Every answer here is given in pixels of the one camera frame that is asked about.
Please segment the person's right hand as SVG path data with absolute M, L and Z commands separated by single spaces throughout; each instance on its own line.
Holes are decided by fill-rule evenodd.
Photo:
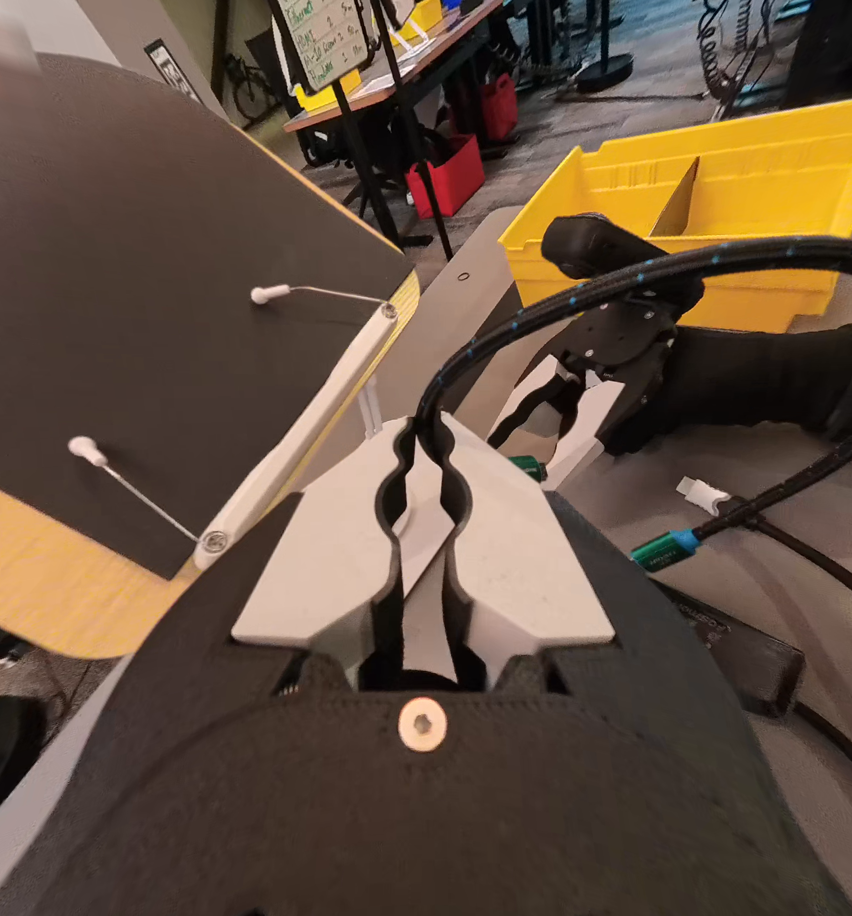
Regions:
M 658 352 L 603 374 L 605 381 L 623 385 L 596 433 L 605 452 L 638 452 L 676 425 L 684 395 L 675 362 L 667 351 Z

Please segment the black bin divider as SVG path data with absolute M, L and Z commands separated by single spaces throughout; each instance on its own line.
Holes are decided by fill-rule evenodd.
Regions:
M 690 221 L 699 166 L 700 157 L 695 156 L 654 223 L 649 233 L 650 238 L 677 237 L 685 234 Z

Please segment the framed wall poster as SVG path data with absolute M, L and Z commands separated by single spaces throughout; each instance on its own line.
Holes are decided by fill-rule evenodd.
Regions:
M 196 89 L 168 49 L 164 40 L 152 41 L 145 46 L 144 52 L 168 86 L 191 98 L 191 100 L 199 104 L 202 103 L 202 99 L 197 94 Z

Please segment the whiteboard on black easel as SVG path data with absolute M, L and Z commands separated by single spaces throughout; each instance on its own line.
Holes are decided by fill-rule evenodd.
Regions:
M 368 33 L 372 26 L 376 27 L 386 54 L 396 106 L 412 148 L 416 171 L 427 192 L 445 257 L 451 260 L 452 246 L 427 164 L 420 123 L 415 116 L 390 39 L 391 33 L 399 34 L 409 21 L 416 3 L 370 2 L 369 15 L 365 15 L 363 2 L 354 1 L 277 1 L 269 5 L 274 21 L 276 53 L 284 76 L 290 78 L 290 65 L 295 64 L 300 74 L 299 85 L 306 94 L 317 94 L 329 87 L 333 89 L 351 162 L 383 235 L 401 248 L 427 246 L 431 240 L 429 236 L 400 235 L 376 181 L 372 160 L 341 82 L 347 74 L 361 71 L 371 64 L 374 46 Z

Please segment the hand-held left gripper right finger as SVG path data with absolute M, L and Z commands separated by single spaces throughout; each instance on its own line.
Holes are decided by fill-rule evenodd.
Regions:
M 515 657 L 615 641 L 541 485 L 443 412 L 426 463 L 426 563 L 443 552 L 442 623 L 457 685 L 492 685 Z

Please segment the wooden stand tray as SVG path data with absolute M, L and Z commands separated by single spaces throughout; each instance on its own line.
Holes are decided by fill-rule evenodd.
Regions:
M 133 652 L 198 575 L 195 540 L 382 302 L 400 250 L 201 103 L 111 65 L 0 65 L 0 627 Z

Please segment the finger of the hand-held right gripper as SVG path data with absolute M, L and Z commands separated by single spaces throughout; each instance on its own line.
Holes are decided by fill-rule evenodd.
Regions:
M 577 417 L 585 391 L 583 377 L 570 372 L 555 355 L 547 355 L 517 384 L 494 422 L 488 444 L 501 449 L 517 429 L 558 439 Z
M 559 490 L 569 480 L 587 471 L 603 453 L 598 433 L 624 388 L 624 383 L 614 380 L 586 388 L 578 400 L 572 426 L 557 438 L 554 452 L 546 464 L 547 477 L 540 484 L 542 490 Z

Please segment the black floor stand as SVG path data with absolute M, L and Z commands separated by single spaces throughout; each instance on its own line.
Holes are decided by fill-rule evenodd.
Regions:
M 611 89 L 629 79 L 634 71 L 635 58 L 631 53 L 611 50 L 611 31 L 615 25 L 612 2 L 597 2 L 599 13 L 599 56 L 583 66 L 572 80 L 572 87 L 580 94 L 596 94 Z

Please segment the wooden desk black frame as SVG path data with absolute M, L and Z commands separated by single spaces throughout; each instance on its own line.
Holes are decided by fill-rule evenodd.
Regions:
M 345 95 L 341 84 L 336 83 L 337 100 L 334 103 L 312 112 L 303 111 L 284 125 L 284 131 L 291 135 L 303 135 L 317 128 L 340 129 L 349 150 L 349 159 L 361 184 L 363 197 L 371 204 L 381 233 L 402 250 L 427 247 L 433 236 L 416 235 L 409 228 L 398 228 L 384 197 L 385 181 L 374 174 L 372 147 L 363 141 L 359 119 L 363 112 L 379 106 L 392 106 L 402 117 L 415 170 L 427 191 L 445 257 L 451 260 L 452 247 L 439 210 L 434 184 L 428 175 L 426 150 L 415 106 L 442 86 L 444 81 L 453 77 L 461 67 L 472 63 L 473 56 L 488 40 L 484 21 L 503 7 L 502 1 L 463 2 L 462 10 L 466 15 L 462 16 L 460 10 L 453 16 L 445 15 L 428 33 L 428 38 L 421 40 L 406 56 L 406 60 L 412 60 L 412 64 L 405 70 L 389 38 L 386 4 L 372 2 L 375 24 L 382 39 L 386 41 L 384 51 L 388 71 L 379 75 L 383 83 L 374 89 L 369 84 L 363 84 L 350 97 Z

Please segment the red canister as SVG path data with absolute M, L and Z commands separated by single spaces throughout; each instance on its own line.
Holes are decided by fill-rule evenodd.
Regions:
M 491 143 L 502 143 L 514 136 L 518 125 L 515 82 L 511 74 L 502 73 L 491 83 L 479 87 L 486 137 Z

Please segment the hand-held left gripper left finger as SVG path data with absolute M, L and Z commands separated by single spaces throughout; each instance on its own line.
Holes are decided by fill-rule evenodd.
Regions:
M 415 460 L 410 418 L 374 438 L 301 493 L 232 638 L 336 658 L 403 658 L 404 589 L 395 527 L 409 506 Z

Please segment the red plastic crate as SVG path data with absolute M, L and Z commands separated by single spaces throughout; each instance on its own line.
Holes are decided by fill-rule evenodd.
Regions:
M 444 136 L 428 131 L 425 156 L 443 217 L 452 217 L 484 184 L 484 166 L 474 134 Z

